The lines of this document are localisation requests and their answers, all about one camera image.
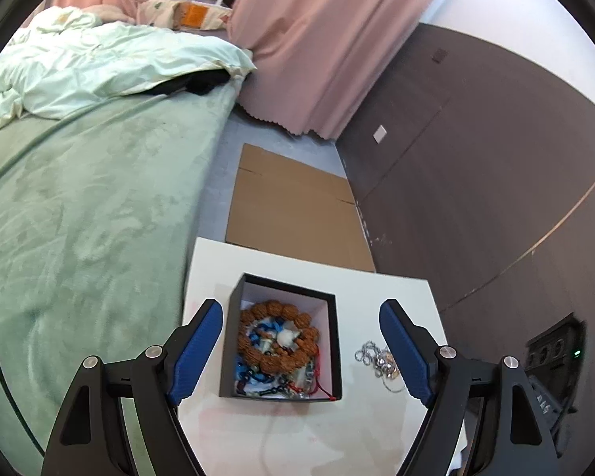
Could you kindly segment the black jewelry box white interior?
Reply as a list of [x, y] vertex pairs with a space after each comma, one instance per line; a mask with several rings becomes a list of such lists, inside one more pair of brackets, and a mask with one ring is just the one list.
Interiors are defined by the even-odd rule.
[[343, 385], [334, 294], [243, 274], [226, 308], [219, 395], [339, 401]]

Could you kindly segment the green bed sheet mattress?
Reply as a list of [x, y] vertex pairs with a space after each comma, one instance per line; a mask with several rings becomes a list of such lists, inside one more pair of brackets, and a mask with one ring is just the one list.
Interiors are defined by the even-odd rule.
[[119, 98], [0, 130], [0, 449], [42, 469], [79, 363], [180, 322], [210, 165], [240, 93]]

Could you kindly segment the dark brown wardrobe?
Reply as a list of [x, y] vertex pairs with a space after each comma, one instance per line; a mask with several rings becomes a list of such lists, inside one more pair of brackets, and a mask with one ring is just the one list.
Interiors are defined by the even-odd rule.
[[581, 472], [595, 457], [595, 106], [502, 47], [421, 25], [338, 148], [376, 269], [430, 282], [461, 353], [523, 356], [563, 317], [586, 323], [561, 460]]

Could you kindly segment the flat brown cardboard sheet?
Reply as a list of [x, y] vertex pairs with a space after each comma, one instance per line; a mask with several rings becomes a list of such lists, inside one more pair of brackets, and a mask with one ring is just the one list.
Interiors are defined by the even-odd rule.
[[347, 179], [245, 144], [225, 241], [299, 260], [373, 272]]

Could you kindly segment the light green duvet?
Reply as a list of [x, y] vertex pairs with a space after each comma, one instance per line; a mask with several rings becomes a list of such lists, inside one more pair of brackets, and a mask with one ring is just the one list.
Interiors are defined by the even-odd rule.
[[248, 50], [215, 36], [105, 23], [68, 6], [37, 14], [0, 53], [0, 129], [25, 113], [48, 119], [139, 94], [191, 73], [255, 71]]

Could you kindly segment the patterned pillow orange patch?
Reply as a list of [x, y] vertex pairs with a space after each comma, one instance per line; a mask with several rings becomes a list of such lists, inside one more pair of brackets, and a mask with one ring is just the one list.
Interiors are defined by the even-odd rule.
[[222, 30], [232, 10], [192, 0], [145, 0], [137, 5], [136, 23], [172, 30]]

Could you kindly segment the pink curtain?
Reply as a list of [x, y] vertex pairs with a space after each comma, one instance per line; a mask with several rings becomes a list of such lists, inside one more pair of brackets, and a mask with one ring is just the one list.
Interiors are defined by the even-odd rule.
[[257, 69], [238, 102], [293, 134], [340, 137], [433, 0], [236, 0], [228, 39]]

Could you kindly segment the white wall socket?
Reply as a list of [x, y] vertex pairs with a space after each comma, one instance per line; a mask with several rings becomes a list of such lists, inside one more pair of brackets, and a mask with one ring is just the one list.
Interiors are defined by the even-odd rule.
[[385, 139], [386, 135], [387, 135], [387, 130], [385, 129], [385, 127], [379, 126], [373, 134], [373, 139], [377, 144], [379, 144], [380, 142], [382, 142], [383, 139]]

